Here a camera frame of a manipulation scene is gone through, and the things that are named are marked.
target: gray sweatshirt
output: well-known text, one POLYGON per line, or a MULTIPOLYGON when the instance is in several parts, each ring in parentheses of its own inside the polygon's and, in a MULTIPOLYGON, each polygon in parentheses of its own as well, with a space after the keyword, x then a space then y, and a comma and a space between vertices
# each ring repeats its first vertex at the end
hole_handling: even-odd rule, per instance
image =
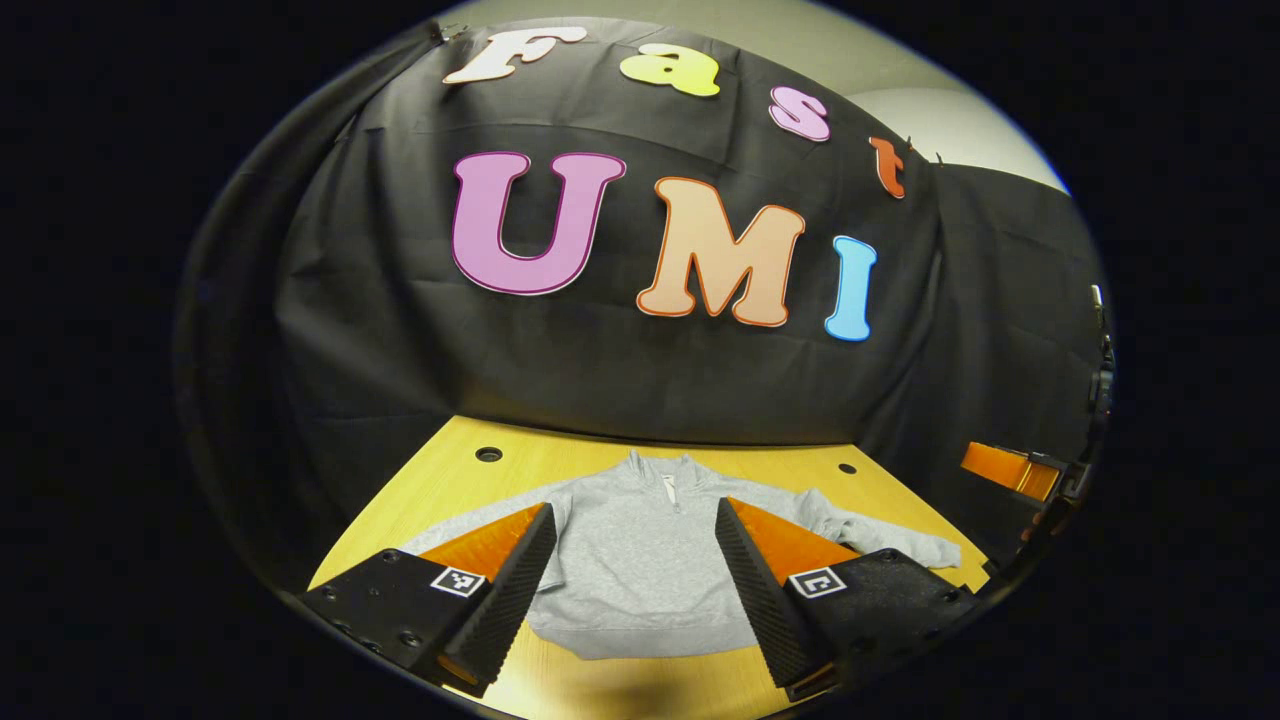
POLYGON ((893 547, 929 568, 960 565, 960 547, 832 505, 730 478, 694 461, 641 457, 544 486, 445 520, 401 550, 413 555, 539 502, 558 541, 527 620, 584 660, 676 657, 756 644, 716 542, 719 500, 732 496, 868 553, 893 547))

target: table surface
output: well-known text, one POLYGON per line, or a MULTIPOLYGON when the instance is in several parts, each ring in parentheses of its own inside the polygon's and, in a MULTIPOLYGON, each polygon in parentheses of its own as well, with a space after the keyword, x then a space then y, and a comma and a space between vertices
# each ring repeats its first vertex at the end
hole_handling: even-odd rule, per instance
MULTIPOLYGON (((986 556, 942 515, 851 445, 703 447, 570 436, 451 419, 370 501, 320 564, 315 588, 375 552, 399 547, 431 525, 535 487, 590 475, 635 448, 650 457, 689 454, 724 475, 804 492, 817 487, 835 505, 940 536, 961 548, 960 568, 934 570, 977 591, 986 556), (484 462, 481 447, 502 459, 484 462), (855 474, 838 466, 851 465, 855 474)), ((755 719, 791 706, 773 687, 759 646, 695 657, 580 660, 524 623, 498 682, 485 697, 461 697, 530 720, 755 719)))

